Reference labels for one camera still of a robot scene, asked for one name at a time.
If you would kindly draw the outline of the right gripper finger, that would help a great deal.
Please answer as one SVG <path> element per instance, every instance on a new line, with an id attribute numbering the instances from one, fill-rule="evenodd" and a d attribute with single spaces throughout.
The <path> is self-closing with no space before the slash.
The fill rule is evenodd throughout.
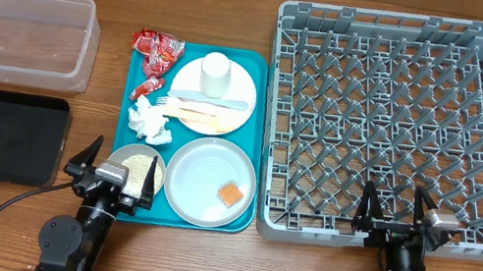
<path id="1" fill-rule="evenodd" d="M 350 221 L 352 228 L 369 231 L 373 229 L 376 220 L 381 221 L 385 219 L 381 208 L 382 205 L 377 195 L 374 182 L 369 180 L 365 183 L 363 194 L 352 221 Z"/>
<path id="2" fill-rule="evenodd" d="M 429 195 L 427 189 L 422 185 L 415 188 L 413 207 L 413 224 L 419 228 L 422 227 L 423 229 L 427 227 L 427 224 L 422 222 L 424 208 L 427 208 L 428 210 L 438 210 L 438 206 Z"/>

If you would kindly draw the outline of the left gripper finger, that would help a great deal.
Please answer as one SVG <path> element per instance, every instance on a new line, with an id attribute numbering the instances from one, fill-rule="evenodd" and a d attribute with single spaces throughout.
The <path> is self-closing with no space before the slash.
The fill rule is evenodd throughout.
<path id="1" fill-rule="evenodd" d="M 158 165 L 158 158 L 155 156 L 152 159 L 147 175 L 143 181 L 143 187 L 141 187 L 140 199 L 152 201 L 155 194 L 155 171 Z"/>
<path id="2" fill-rule="evenodd" d="M 69 159 L 63 170 L 71 177 L 80 178 L 93 170 L 93 161 L 96 159 L 99 149 L 104 142 L 104 136 L 99 136 L 92 144 L 84 148 Z"/>

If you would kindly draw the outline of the small grey bowl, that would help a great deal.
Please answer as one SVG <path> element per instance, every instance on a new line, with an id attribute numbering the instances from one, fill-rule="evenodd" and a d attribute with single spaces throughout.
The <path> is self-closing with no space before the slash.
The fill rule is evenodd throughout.
<path id="1" fill-rule="evenodd" d="M 144 144 L 129 144 L 114 151 L 109 159 L 129 169 L 127 191 L 140 193 L 153 159 L 157 157 L 154 176 L 154 192 L 158 193 L 165 183 L 166 164 L 158 151 Z"/>

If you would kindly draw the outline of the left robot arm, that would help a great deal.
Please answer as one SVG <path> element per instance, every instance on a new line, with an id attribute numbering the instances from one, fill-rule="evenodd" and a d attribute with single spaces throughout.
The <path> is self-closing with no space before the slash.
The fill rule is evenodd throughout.
<path id="1" fill-rule="evenodd" d="M 130 173 L 127 167 L 111 160 L 93 165 L 102 143 L 99 136 L 65 165 L 64 171 L 73 178 L 72 190 L 82 203 L 75 216 L 55 216 L 42 226 L 34 271 L 94 271 L 118 214 L 133 216 L 139 208 L 152 207 L 158 158 L 151 159 L 140 196 L 131 196 L 124 192 Z"/>

